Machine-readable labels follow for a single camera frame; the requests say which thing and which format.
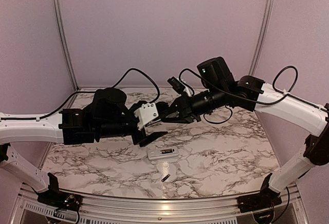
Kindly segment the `white remote control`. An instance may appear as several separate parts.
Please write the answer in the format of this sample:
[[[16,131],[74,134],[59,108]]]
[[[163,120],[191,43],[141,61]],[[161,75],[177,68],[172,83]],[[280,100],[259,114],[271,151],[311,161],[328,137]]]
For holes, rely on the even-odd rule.
[[[161,148],[161,149],[157,148],[155,150],[149,150],[147,152],[148,159],[153,161],[153,160],[162,160],[162,159],[167,159],[167,158],[178,157],[179,156],[178,149],[176,147],[170,147],[170,148],[174,149],[174,152],[170,153],[170,154],[164,154],[164,155],[162,155],[160,151],[164,150],[164,149],[169,149],[169,148]]]

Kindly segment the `black battery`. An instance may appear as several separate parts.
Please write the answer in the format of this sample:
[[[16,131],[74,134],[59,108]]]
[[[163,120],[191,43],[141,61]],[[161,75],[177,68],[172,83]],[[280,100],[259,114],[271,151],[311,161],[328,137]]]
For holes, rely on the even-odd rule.
[[[168,178],[170,177],[170,174],[167,174],[166,176],[164,176],[163,178],[162,178],[162,182],[165,182]]]
[[[160,152],[161,152],[162,155],[164,155],[164,154],[170,154],[170,153],[173,153],[174,152],[174,149],[172,149],[172,148],[164,149],[164,150],[161,150]]]

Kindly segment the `small clear-handled screwdriver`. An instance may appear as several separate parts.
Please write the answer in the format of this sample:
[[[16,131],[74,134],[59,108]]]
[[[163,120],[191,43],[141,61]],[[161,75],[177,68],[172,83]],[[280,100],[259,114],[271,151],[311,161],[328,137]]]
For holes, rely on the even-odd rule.
[[[175,111],[173,113],[166,114],[162,117],[163,120],[177,120],[179,119],[180,114],[178,111]]]

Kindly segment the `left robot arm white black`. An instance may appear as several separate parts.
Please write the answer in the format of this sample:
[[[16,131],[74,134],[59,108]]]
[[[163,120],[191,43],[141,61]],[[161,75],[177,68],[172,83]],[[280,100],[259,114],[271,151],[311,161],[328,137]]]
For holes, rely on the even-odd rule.
[[[102,138],[130,136],[134,145],[144,147],[166,132],[149,135],[145,126],[159,117],[154,102],[125,105],[127,96],[117,88],[95,91],[83,109],[63,109],[50,116],[1,117],[1,168],[29,184],[38,201],[55,207],[72,208],[80,196],[60,191],[57,177],[39,170],[21,156],[13,142],[50,142],[75,145],[99,142]]]

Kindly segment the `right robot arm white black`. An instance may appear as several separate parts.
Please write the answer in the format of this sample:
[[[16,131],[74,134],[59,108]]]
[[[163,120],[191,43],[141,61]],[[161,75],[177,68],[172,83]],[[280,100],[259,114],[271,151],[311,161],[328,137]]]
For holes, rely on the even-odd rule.
[[[328,106],[314,104],[277,89],[274,84],[254,76],[235,80],[225,60],[212,58],[200,63],[194,75],[205,90],[188,95],[187,85],[180,78],[168,82],[178,93],[162,118],[163,122],[192,123],[217,108],[239,107],[255,112],[278,158],[283,155],[284,141],[300,140],[298,131],[306,135],[301,147],[279,169],[264,180],[254,202],[260,208],[271,203],[290,183],[316,166],[328,164]]]

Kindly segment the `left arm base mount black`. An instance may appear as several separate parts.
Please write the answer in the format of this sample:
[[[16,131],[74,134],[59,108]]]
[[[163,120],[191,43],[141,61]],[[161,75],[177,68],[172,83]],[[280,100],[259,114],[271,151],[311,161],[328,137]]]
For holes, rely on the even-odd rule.
[[[66,192],[51,192],[47,191],[44,193],[39,193],[37,201],[49,206],[56,207],[57,209],[65,209],[71,211],[79,211],[82,196],[73,193]]]

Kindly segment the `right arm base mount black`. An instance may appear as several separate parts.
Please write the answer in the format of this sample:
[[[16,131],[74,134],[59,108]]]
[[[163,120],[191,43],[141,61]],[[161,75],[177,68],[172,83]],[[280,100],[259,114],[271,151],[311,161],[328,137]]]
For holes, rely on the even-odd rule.
[[[237,198],[238,208],[241,213],[253,212],[261,209],[272,208],[282,203],[280,195],[249,194]]]

